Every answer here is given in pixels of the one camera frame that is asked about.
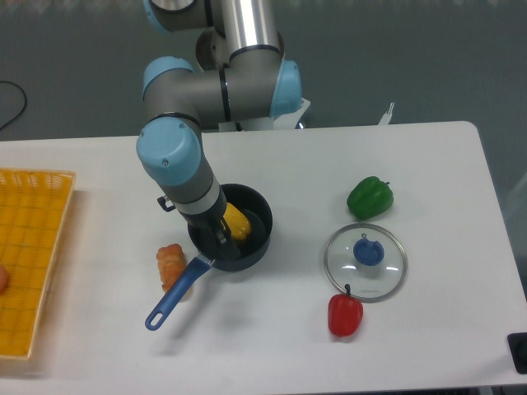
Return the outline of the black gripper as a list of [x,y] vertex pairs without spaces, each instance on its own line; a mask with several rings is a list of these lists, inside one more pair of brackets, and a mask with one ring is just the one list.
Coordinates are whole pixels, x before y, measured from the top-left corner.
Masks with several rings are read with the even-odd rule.
[[226,227],[223,224],[225,211],[226,199],[224,197],[215,199],[204,197],[182,206],[182,215],[191,226],[212,233],[216,258],[236,260],[240,257],[241,252],[236,242],[231,237],[226,237]]

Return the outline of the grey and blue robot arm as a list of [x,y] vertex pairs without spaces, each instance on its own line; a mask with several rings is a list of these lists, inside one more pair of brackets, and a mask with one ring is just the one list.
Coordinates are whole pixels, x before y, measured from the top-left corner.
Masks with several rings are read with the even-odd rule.
[[280,50],[267,1],[146,1],[150,22],[167,32],[209,27],[226,58],[195,72],[174,57],[152,61],[143,75],[147,124],[136,149],[147,174],[178,212],[211,240],[213,256],[240,250],[224,213],[226,198],[203,152],[202,131],[221,123],[291,114],[300,109],[299,68]]

